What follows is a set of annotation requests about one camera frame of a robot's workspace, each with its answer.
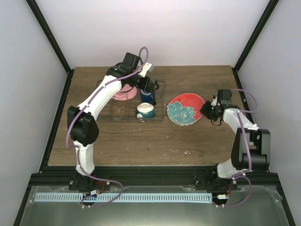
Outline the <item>dark blue mug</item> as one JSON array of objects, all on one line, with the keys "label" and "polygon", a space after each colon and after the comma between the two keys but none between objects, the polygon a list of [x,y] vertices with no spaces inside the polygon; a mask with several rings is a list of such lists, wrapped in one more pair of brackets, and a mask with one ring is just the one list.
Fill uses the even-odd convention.
[{"label": "dark blue mug", "polygon": [[151,105],[156,105],[155,92],[147,92],[145,90],[140,90],[140,99],[142,103],[149,103]]}]

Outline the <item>pink plastic bear plate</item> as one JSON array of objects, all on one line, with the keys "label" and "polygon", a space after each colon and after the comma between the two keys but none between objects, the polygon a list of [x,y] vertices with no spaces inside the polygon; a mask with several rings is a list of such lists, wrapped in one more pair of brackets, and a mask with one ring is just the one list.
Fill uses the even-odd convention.
[{"label": "pink plastic bear plate", "polygon": [[137,88],[126,84],[119,92],[117,92],[112,99],[117,101],[128,101],[133,99],[137,94]]}]

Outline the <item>cream upturned bowl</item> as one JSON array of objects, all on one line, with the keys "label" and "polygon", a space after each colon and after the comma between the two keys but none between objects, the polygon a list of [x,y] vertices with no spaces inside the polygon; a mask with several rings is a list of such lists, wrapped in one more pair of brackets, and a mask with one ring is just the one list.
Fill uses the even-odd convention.
[{"label": "cream upturned bowl", "polygon": [[153,118],[156,115],[155,108],[150,103],[141,103],[137,106],[135,111],[137,118]]}]

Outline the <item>red plate with teal flower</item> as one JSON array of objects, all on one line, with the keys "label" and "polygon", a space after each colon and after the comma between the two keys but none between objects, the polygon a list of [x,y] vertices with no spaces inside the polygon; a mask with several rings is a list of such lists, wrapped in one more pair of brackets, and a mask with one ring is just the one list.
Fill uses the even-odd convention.
[{"label": "red plate with teal flower", "polygon": [[205,101],[194,93],[183,93],[173,98],[166,107],[168,118],[174,122],[197,122],[202,114]]}]

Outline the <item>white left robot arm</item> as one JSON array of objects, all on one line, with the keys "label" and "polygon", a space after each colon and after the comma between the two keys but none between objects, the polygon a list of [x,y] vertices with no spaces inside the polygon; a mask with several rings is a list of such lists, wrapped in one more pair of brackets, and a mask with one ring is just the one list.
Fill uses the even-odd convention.
[{"label": "white left robot arm", "polygon": [[135,72],[128,74],[127,71],[113,66],[107,71],[101,84],[83,103],[68,108],[66,146],[71,147],[69,145],[71,139],[76,150],[76,170],[82,175],[79,184],[85,190],[91,190],[96,185],[96,178],[91,174],[95,170],[94,142],[99,135],[96,120],[101,110],[126,84],[147,92],[157,90],[159,88],[157,81],[146,76],[153,68],[153,64],[143,63]]}]

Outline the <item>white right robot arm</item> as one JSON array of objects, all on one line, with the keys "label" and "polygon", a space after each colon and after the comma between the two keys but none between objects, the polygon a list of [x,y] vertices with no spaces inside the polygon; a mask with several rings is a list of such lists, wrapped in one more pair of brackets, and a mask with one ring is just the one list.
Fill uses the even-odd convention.
[{"label": "white right robot arm", "polygon": [[221,189],[226,179],[234,179],[252,171],[268,170],[271,134],[267,129],[250,122],[237,105],[214,105],[206,101],[200,112],[212,122],[219,119],[228,124],[235,133],[230,159],[218,164],[217,173],[209,177],[213,189]]}]

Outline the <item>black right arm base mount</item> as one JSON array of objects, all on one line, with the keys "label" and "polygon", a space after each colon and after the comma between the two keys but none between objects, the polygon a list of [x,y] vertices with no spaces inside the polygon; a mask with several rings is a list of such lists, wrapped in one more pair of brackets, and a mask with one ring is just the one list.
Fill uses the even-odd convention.
[{"label": "black right arm base mount", "polygon": [[214,170],[194,171],[194,184],[197,190],[226,191],[235,187],[230,179],[222,179]]}]

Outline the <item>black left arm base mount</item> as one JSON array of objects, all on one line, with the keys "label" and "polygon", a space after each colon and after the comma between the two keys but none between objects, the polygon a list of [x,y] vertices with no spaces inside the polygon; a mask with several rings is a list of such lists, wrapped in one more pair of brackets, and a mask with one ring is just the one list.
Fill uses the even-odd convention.
[{"label": "black left arm base mount", "polygon": [[69,189],[80,192],[91,192],[93,190],[100,190],[101,192],[108,191],[110,185],[106,182],[98,181],[81,174],[75,174],[71,177]]}]

